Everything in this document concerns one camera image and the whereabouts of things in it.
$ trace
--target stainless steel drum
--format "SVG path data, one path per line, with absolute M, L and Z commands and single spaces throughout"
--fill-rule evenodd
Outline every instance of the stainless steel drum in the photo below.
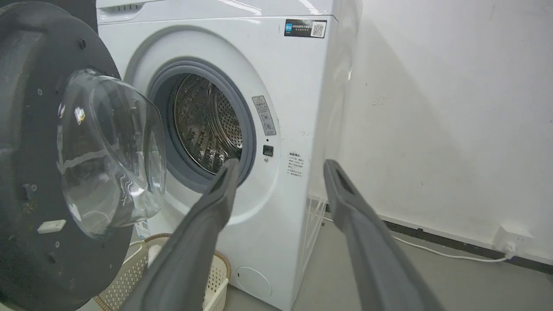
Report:
M 216 174 L 226 160 L 240 159 L 240 124 L 227 97 L 213 83 L 188 74 L 174 101 L 180 143 L 196 164 Z

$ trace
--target white power socket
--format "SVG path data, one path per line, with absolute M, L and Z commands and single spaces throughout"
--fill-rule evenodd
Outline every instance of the white power socket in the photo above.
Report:
M 499 227 L 493 238 L 493 247 L 511 259 L 524 254 L 533 240 L 534 237 L 526 229 L 514 224 L 504 224 Z

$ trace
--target wall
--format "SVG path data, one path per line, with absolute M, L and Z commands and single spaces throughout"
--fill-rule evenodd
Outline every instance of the wall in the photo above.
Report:
M 384 219 L 553 258 L 553 1 L 364 0 L 340 162 Z

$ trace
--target floor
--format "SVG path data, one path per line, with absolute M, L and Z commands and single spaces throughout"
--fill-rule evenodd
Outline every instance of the floor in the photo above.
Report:
M 452 255 L 461 251 L 400 234 L 398 237 Z M 446 310 L 551 310 L 553 278 L 507 263 L 455 260 L 400 243 L 423 279 Z M 315 245 L 295 311 L 360 310 L 346 240 L 333 223 L 325 221 Z M 90 301 L 80 311 L 100 311 Z M 234 287 L 227 293 L 225 311 L 278 311 Z

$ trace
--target washing machine door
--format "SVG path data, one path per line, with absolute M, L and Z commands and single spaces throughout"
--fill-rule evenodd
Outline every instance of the washing machine door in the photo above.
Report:
M 163 203 L 159 111 L 83 21 L 0 8 L 0 300 L 75 310 L 114 279 Z

